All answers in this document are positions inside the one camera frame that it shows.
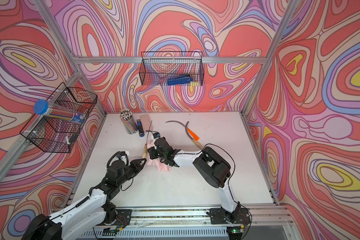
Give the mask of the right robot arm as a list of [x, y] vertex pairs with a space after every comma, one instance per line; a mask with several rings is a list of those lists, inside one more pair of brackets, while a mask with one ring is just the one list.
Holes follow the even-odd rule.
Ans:
[[230, 179], [233, 175], [231, 165], [213, 148], [207, 145], [198, 152], [186, 152], [172, 148], [166, 138], [161, 137], [153, 141], [152, 146], [147, 147], [147, 153], [150, 159], [158, 159], [169, 167], [195, 167], [204, 180], [217, 189], [221, 200], [221, 207], [210, 209], [209, 216], [232, 224], [237, 221], [241, 205], [230, 188]]

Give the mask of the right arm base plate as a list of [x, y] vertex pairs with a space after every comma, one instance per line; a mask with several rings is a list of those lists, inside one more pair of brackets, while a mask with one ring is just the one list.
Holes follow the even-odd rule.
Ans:
[[248, 225], [251, 223], [251, 215], [246, 208], [238, 208], [232, 213], [224, 210], [223, 208], [209, 209], [207, 215], [210, 217], [211, 224], [241, 224]]

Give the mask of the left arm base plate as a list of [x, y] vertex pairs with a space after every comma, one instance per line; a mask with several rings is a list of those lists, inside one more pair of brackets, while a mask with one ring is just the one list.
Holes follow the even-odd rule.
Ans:
[[126, 227], [130, 224], [132, 217], [132, 209], [116, 209], [114, 219], [108, 220], [106, 219], [97, 224], [97, 226], [117, 226], [117, 227]]

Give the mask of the pink terry rag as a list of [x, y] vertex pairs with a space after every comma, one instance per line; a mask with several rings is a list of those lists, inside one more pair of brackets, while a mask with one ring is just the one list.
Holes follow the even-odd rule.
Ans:
[[168, 165], [165, 165], [164, 163], [161, 163], [160, 159], [151, 159], [149, 156], [149, 153], [147, 153], [147, 165], [149, 166], [155, 166], [157, 168], [158, 172], [170, 172], [171, 167]]

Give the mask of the wooden handled sickle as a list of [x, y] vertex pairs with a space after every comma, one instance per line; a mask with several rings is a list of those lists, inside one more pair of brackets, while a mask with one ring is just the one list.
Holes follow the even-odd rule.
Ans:
[[189, 128], [188, 128], [188, 124], [189, 122], [186, 123], [185, 125], [185, 131], [186, 131], [186, 134], [187, 136], [192, 140], [192, 142], [200, 149], [202, 150], [204, 148], [204, 146], [194, 138], [194, 136], [191, 134], [191, 132], [189, 131]]
[[[152, 125], [152, 122], [150, 122], [150, 125], [148, 128], [148, 133], [151, 132], [151, 125]], [[149, 138], [149, 134], [147, 135], [146, 144], [144, 145], [143, 154], [142, 154], [142, 158], [145, 158], [145, 159], [147, 158], [147, 154], [148, 154], [148, 138]]]

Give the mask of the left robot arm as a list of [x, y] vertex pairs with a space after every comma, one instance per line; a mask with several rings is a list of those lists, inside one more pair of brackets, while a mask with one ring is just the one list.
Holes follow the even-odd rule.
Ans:
[[118, 219], [112, 199], [122, 185], [133, 180], [147, 162], [143, 158], [130, 161], [126, 152], [116, 152], [107, 162], [107, 172], [99, 184], [70, 206], [49, 216], [40, 214], [29, 224], [24, 240], [75, 240], [84, 231], [104, 223], [112, 225]]

